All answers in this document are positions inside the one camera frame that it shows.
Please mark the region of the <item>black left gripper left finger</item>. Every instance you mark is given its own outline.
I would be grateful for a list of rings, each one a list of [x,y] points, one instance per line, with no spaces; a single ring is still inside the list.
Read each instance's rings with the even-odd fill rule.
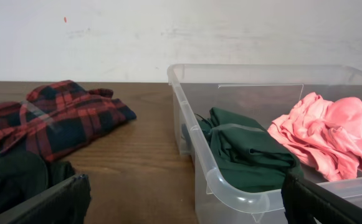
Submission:
[[[76,174],[0,214],[3,224],[83,224],[91,202],[88,175]]]

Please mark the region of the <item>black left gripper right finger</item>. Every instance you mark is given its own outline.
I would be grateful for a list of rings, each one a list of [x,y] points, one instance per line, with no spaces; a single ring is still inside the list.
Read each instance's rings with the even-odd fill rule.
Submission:
[[[281,195],[288,224],[362,224],[362,208],[292,172]]]

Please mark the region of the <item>pink garment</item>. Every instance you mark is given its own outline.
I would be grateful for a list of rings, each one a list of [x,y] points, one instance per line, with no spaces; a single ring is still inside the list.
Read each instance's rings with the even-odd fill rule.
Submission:
[[[355,179],[362,171],[362,101],[328,101],[311,92],[272,121],[269,134],[328,181]]]

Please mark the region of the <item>dark green garment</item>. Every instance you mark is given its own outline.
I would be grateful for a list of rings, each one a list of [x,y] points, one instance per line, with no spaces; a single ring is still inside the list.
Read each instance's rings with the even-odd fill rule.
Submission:
[[[256,120],[213,107],[195,118],[223,178],[250,193],[277,190],[289,172],[303,176],[299,159]]]

